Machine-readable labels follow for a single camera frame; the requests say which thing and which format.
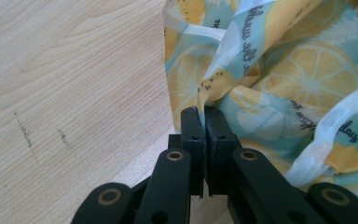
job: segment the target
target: wooden surface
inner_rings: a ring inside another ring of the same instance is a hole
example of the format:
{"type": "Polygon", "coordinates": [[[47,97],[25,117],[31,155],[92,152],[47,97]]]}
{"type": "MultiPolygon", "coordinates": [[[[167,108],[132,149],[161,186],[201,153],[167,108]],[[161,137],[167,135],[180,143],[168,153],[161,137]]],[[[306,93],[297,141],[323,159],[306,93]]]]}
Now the wooden surface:
{"type": "MultiPolygon", "coordinates": [[[[70,223],[151,174],[173,133],[163,0],[0,0],[0,223],[70,223]]],[[[225,197],[192,223],[228,223],[225,197]]]]}

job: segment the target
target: black clamp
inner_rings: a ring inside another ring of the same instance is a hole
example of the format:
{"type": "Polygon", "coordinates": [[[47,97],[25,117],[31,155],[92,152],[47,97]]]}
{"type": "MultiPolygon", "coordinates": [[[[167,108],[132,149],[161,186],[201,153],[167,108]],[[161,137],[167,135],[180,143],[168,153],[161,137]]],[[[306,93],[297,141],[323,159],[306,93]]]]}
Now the black clamp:
{"type": "Polygon", "coordinates": [[[320,183],[308,193],[292,187],[259,151],[242,148],[223,113],[182,111],[182,134],[170,134],[153,174],[130,189],[109,183],[78,208],[73,224],[188,223],[190,195],[227,195],[234,223],[358,223],[358,197],[320,183]]]}

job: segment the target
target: wood grain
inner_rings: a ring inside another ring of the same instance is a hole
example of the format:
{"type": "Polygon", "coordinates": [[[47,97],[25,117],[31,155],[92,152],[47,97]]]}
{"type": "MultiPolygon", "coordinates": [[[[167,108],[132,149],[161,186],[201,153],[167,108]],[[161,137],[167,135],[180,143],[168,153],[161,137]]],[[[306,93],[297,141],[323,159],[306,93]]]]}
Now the wood grain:
{"type": "MultiPolygon", "coordinates": [[[[173,133],[163,0],[0,0],[0,223],[70,223],[149,176],[173,133]]],[[[230,222],[224,197],[192,223],[230,222]]]]}

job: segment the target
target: reusable bag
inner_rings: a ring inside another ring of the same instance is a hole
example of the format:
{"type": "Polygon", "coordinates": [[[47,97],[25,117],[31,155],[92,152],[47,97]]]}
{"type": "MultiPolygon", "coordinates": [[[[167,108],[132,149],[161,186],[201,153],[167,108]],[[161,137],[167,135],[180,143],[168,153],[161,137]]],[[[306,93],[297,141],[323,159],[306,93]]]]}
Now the reusable bag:
{"type": "Polygon", "coordinates": [[[342,101],[358,90],[358,1],[167,0],[163,16],[178,132],[183,109],[196,106],[203,123],[204,106],[213,105],[243,147],[263,152],[282,174],[295,164],[285,175],[293,185],[332,182],[358,195],[358,92],[342,101]],[[296,182],[298,167],[321,159],[300,156],[319,121],[351,101],[357,109],[336,124],[323,168],[296,182]]]}

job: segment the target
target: wooden table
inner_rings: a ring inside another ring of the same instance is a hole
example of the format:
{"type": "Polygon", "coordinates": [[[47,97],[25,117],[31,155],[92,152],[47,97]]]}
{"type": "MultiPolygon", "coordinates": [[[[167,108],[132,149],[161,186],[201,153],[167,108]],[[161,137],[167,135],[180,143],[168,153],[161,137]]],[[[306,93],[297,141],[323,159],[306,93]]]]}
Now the wooden table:
{"type": "MultiPolygon", "coordinates": [[[[149,176],[173,133],[164,0],[0,0],[0,223],[70,223],[149,176]]],[[[228,223],[225,197],[192,223],[228,223]]]]}

